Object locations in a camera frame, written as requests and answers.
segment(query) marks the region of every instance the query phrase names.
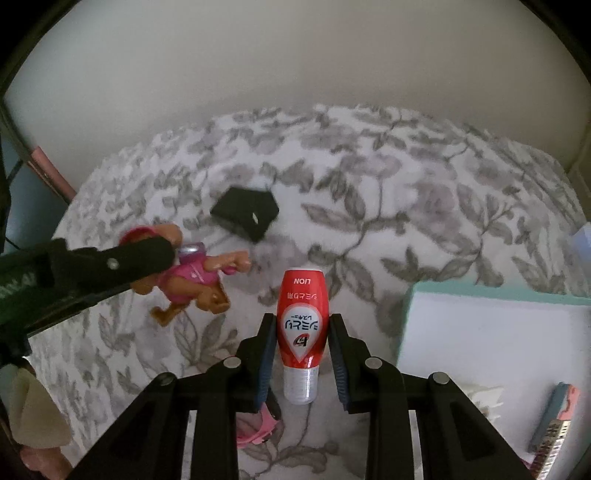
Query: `red bottle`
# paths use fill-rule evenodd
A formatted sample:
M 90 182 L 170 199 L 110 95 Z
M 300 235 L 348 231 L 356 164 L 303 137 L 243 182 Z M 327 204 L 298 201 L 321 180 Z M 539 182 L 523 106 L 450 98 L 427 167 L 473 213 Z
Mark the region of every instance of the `red bottle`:
M 287 270 L 277 304 L 277 339 L 285 367 L 283 392 L 296 405 L 316 398 L 328 321 L 324 274 L 320 270 Z

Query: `white teardrop label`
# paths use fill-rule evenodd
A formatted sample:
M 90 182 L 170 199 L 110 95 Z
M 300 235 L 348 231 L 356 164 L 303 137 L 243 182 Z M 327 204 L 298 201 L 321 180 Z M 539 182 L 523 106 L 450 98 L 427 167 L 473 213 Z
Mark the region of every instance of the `white teardrop label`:
M 313 306 L 295 303 L 283 313 L 281 329 L 291 353 L 301 362 L 310 353 L 322 331 L 322 317 Z

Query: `beige cone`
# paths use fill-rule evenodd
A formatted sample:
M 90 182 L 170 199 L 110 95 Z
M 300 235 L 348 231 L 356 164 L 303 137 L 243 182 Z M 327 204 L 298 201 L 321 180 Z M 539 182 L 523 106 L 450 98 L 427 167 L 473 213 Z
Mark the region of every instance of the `beige cone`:
M 70 443 L 72 434 L 41 382 L 24 368 L 12 381 L 8 408 L 12 438 L 32 448 L 54 448 Z

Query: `translucent white cap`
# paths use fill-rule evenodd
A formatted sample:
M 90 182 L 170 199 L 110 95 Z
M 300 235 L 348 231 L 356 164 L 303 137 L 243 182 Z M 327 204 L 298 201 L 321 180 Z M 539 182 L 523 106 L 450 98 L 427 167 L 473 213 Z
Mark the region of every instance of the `translucent white cap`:
M 283 394 L 294 405 L 305 405 L 314 401 L 318 393 L 318 367 L 284 367 Z

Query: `brand logo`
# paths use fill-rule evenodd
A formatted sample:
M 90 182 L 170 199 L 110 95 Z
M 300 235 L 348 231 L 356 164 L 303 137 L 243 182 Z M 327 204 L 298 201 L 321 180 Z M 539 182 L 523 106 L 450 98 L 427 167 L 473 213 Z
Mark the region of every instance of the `brand logo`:
M 34 287 L 35 285 L 37 285 L 35 275 L 33 273 L 25 273 L 20 280 L 13 278 L 10 283 L 0 285 L 0 299 L 5 299 L 26 287 Z
M 302 333 L 298 338 L 294 340 L 294 346 L 306 346 L 308 345 L 309 339 L 310 335 L 308 333 Z

